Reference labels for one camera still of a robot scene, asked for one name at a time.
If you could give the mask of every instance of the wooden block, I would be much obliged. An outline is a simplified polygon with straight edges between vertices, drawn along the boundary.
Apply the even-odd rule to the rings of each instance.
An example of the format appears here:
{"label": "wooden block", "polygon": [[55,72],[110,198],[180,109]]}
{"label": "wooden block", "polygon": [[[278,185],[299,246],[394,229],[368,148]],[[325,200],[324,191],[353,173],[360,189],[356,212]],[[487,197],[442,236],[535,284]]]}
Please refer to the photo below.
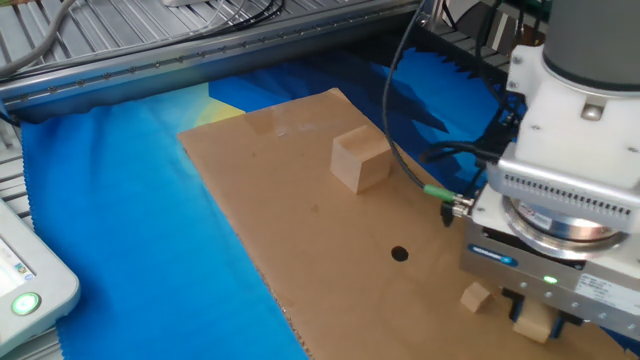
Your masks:
{"label": "wooden block", "polygon": [[556,309],[535,299],[525,298],[513,331],[544,344],[556,323]]}
{"label": "wooden block", "polygon": [[471,284],[462,294],[460,302],[471,312],[476,313],[491,299],[491,293],[477,282]]}
{"label": "wooden block", "polygon": [[636,355],[633,351],[629,349],[626,349],[624,351],[624,354],[627,356],[629,360],[640,360],[640,357],[638,357],[638,355]]}
{"label": "wooden block", "polygon": [[391,161],[389,143],[373,125],[333,139],[331,172],[356,194],[388,178]]}

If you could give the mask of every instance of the blue cloth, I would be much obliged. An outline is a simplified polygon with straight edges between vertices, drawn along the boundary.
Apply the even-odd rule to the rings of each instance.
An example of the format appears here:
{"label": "blue cloth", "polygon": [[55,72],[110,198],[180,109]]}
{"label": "blue cloth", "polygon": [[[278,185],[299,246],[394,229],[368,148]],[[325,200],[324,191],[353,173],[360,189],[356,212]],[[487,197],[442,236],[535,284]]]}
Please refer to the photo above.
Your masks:
{"label": "blue cloth", "polygon": [[176,138],[206,93],[24,124],[36,231],[82,287],[66,359],[307,358]]}

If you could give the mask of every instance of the wire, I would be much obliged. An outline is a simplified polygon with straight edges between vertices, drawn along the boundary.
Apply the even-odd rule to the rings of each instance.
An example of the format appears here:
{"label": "wire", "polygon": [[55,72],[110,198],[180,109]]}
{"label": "wire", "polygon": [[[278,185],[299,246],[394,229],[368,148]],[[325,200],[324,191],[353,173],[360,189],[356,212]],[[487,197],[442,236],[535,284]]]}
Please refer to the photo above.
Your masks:
{"label": "wire", "polygon": [[60,27],[60,24],[62,23],[64,17],[67,15],[67,10],[69,10],[69,8],[71,8],[71,5],[73,5],[75,2],[76,0],[64,0],[62,2],[62,5],[60,5],[60,10],[58,10],[56,15],[53,17],[51,25],[49,26],[49,31],[47,32],[47,35],[44,37],[40,45],[36,46],[27,55],[1,67],[0,79],[7,77],[22,69],[23,67],[28,66],[32,62],[38,60],[49,50],[49,48],[51,48],[51,45],[58,35],[58,28]]}
{"label": "wire", "polygon": [[[61,8],[60,11],[56,14],[56,18],[58,17],[58,15],[60,15],[60,19],[62,20],[62,18],[64,18],[64,16],[67,14],[66,10],[69,9],[69,7],[73,4],[73,2],[75,0],[65,0],[65,2],[66,1],[70,1],[71,4],[69,4],[66,7],[66,9]],[[229,18],[226,21],[224,21],[224,22],[222,22],[222,23],[220,23],[220,24],[218,24],[218,25],[216,25],[214,27],[210,27],[209,28],[208,26],[210,26],[213,23],[213,21],[215,20],[215,16],[207,23],[207,25],[199,28],[198,30],[192,31],[190,33],[183,34],[183,35],[178,36],[178,37],[173,38],[173,39],[168,39],[168,40],[165,40],[165,41],[159,41],[159,42],[153,42],[153,43],[147,43],[147,44],[144,44],[144,45],[128,47],[128,48],[116,50],[116,51],[113,51],[113,52],[102,53],[102,54],[97,54],[97,55],[89,54],[89,55],[83,56],[83,57],[77,57],[77,58],[66,60],[66,61],[61,61],[61,62],[56,62],[56,63],[53,63],[53,64],[34,67],[34,68],[30,69],[30,71],[25,71],[24,74],[38,72],[38,71],[52,70],[52,69],[59,70],[59,69],[62,69],[62,68],[68,68],[68,67],[72,67],[72,66],[79,66],[79,65],[84,65],[84,64],[88,64],[88,63],[94,63],[94,62],[97,62],[97,61],[103,61],[103,60],[111,59],[111,58],[117,57],[117,56],[125,56],[125,55],[130,55],[130,54],[133,54],[133,53],[137,53],[137,52],[148,51],[148,50],[153,50],[153,49],[156,49],[156,48],[159,48],[159,47],[173,45],[173,44],[185,41],[185,40],[192,40],[194,38],[197,38],[198,36],[206,37],[206,36],[211,36],[211,35],[217,35],[218,31],[224,31],[227,28],[233,27],[233,25],[226,25],[226,24],[229,23],[232,19],[234,19],[240,13],[240,11],[244,7],[246,1],[247,0],[242,0],[241,4],[238,6],[238,9],[236,9],[236,11],[233,14],[231,14],[231,16],[229,16]],[[216,16],[219,14],[220,9],[222,9],[223,2],[224,2],[224,0],[220,0],[219,1],[220,5],[218,6],[218,9],[216,11]],[[54,22],[52,22],[52,26],[49,28],[49,33],[47,34],[47,36],[49,36],[50,34],[53,34],[53,38],[55,39],[55,36],[57,34],[57,30],[58,30],[58,27],[59,27],[60,24],[57,24],[57,26],[54,26],[54,25],[56,25],[56,24]],[[4,77],[7,77],[7,76],[10,76],[14,72],[16,72],[16,71],[20,70],[22,67],[26,66],[26,65],[24,65],[21,68],[18,68],[17,70],[14,69],[14,68],[5,70],[5,68],[8,68],[9,65],[0,68],[0,79],[2,79]]]}
{"label": "wire", "polygon": [[464,197],[471,197],[471,195],[473,195],[472,194],[473,189],[476,187],[476,183],[480,179],[480,176],[482,175],[483,172],[484,172],[483,168],[479,168],[478,171],[476,171],[476,174],[473,175],[473,178],[469,182],[469,185],[467,185],[467,188],[462,193]]}
{"label": "wire", "polygon": [[407,25],[407,29],[404,31],[404,34],[400,39],[400,44],[398,44],[398,49],[396,50],[396,53],[393,56],[391,65],[389,66],[389,75],[387,76],[387,81],[385,81],[384,90],[382,91],[382,124],[384,125],[384,135],[387,138],[387,141],[389,142],[389,147],[391,147],[391,153],[400,164],[400,167],[402,168],[402,170],[404,170],[404,172],[407,173],[409,178],[411,178],[411,180],[416,185],[418,185],[421,189],[424,189],[424,183],[418,178],[418,176],[413,171],[411,171],[411,169],[409,169],[409,166],[407,165],[407,163],[402,159],[402,155],[400,155],[400,152],[398,151],[398,147],[396,146],[395,142],[393,142],[393,139],[391,138],[391,132],[389,131],[389,119],[387,118],[387,100],[389,98],[389,88],[391,87],[391,80],[393,79],[393,73],[395,71],[396,66],[398,65],[400,56],[402,55],[404,44],[407,42],[407,38],[411,33],[411,29],[413,29],[413,26],[416,20],[418,19],[418,16],[420,16],[420,12],[422,11],[422,8],[424,7],[426,2],[427,0],[420,1],[420,5],[418,5],[418,8],[413,14],[413,17],[409,21],[409,25]]}
{"label": "wire", "polygon": [[520,44],[520,41],[522,41],[522,32],[524,29],[524,12],[527,8],[527,0],[520,0],[520,13],[518,14],[518,22],[517,22],[517,29],[516,29],[516,37],[515,37],[515,43],[516,45]]}
{"label": "wire", "polygon": [[0,111],[0,120],[8,123],[9,125],[13,125],[15,127],[20,127],[20,124],[11,120],[11,116],[10,115],[5,115],[2,111]]}
{"label": "wire", "polygon": [[538,16],[536,16],[536,22],[533,24],[533,46],[538,45],[538,36],[540,36],[540,22],[544,16],[544,8],[547,5],[547,0],[540,0],[540,10]]}
{"label": "wire", "polygon": [[453,20],[451,11],[449,11],[449,6],[447,6],[447,0],[442,1],[442,10],[444,10],[444,13],[447,15],[447,19],[449,19],[449,22],[451,23],[451,27],[453,28],[453,30],[458,31],[458,25],[456,25],[455,20]]}
{"label": "wire", "polygon": [[489,36],[489,30],[490,30],[489,23],[491,22],[491,19],[495,16],[496,11],[498,10],[498,7],[500,6],[500,4],[502,4],[502,0],[496,0],[493,3],[493,6],[491,6],[489,11],[487,12],[487,15],[482,21],[482,25],[480,26],[480,31],[478,32],[478,37],[476,39],[476,48],[475,48],[475,56],[478,63],[478,75],[480,76],[480,79],[482,79],[482,82],[484,82],[484,85],[487,87],[491,95],[496,99],[496,101],[498,101],[498,104],[500,104],[500,107],[515,114],[517,118],[521,119],[520,115],[516,114],[515,110],[511,106],[509,106],[509,103],[506,100],[503,100],[500,97],[500,95],[498,95],[498,93],[496,92],[496,89],[494,89],[493,85],[487,78],[487,74],[484,71],[485,65],[484,65],[484,60],[482,59],[482,44],[486,41],[487,37]]}
{"label": "wire", "polygon": [[480,149],[475,143],[470,141],[441,141],[431,145],[429,150],[420,154],[420,161],[429,162],[427,160],[429,160],[434,153],[443,149],[453,149],[458,150],[459,152],[471,153],[485,161],[497,161],[500,159],[501,155]]}

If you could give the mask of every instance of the brown cardboard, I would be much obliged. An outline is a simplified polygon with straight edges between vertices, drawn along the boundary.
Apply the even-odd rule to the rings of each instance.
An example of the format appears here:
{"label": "brown cardboard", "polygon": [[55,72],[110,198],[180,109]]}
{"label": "brown cardboard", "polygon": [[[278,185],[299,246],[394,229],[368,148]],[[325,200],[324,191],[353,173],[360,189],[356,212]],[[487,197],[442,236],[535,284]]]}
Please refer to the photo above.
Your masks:
{"label": "brown cardboard", "polygon": [[[439,201],[396,163],[360,195],[329,171],[333,139],[367,124],[334,89],[179,135],[312,357],[625,358],[596,326],[542,346],[511,330],[500,296],[480,314],[460,306],[476,280],[458,269],[463,222],[444,228]],[[391,257],[398,245],[406,261]]]}

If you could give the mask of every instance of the green light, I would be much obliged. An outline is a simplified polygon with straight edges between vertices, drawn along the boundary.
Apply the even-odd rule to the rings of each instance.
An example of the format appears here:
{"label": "green light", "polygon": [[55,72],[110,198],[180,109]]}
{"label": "green light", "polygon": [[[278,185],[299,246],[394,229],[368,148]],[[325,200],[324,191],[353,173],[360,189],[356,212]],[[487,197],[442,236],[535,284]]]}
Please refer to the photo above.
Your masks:
{"label": "green light", "polygon": [[549,275],[546,275],[543,279],[548,284],[556,284],[558,282],[558,279],[554,278],[553,276],[549,276]]}
{"label": "green light", "polygon": [[40,306],[40,295],[36,293],[25,293],[13,300],[11,309],[16,315],[28,315],[36,311]]}

